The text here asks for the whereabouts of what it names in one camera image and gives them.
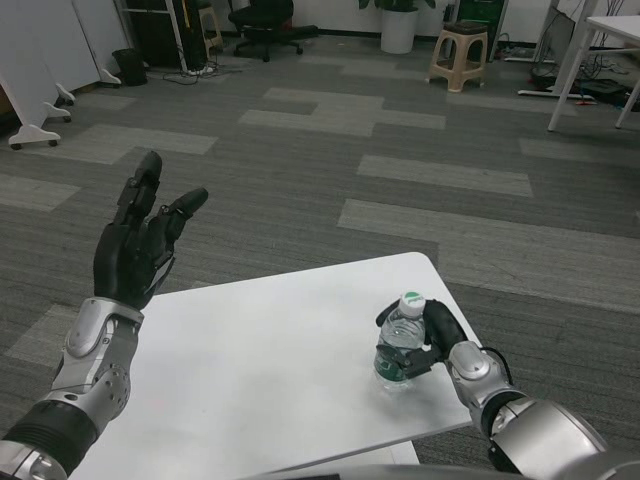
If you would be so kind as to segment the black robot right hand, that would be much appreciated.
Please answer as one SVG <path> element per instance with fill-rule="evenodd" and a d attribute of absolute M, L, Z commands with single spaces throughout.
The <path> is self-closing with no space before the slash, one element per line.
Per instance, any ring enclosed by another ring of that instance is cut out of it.
<path fill-rule="evenodd" d="M 403 383 L 448 359 L 467 336 L 445 304 L 408 292 L 376 317 L 380 328 L 374 369 L 394 384 Z"/>

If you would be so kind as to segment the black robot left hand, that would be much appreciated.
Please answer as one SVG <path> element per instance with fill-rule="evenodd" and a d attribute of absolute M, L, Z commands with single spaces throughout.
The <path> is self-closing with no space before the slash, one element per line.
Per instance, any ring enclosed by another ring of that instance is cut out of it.
<path fill-rule="evenodd" d="M 145 154 L 117 201 L 93 260 L 94 295 L 143 310 L 171 271 L 175 243 L 189 219 L 205 204 L 208 191 L 197 188 L 162 205 L 153 215 L 162 159 Z"/>

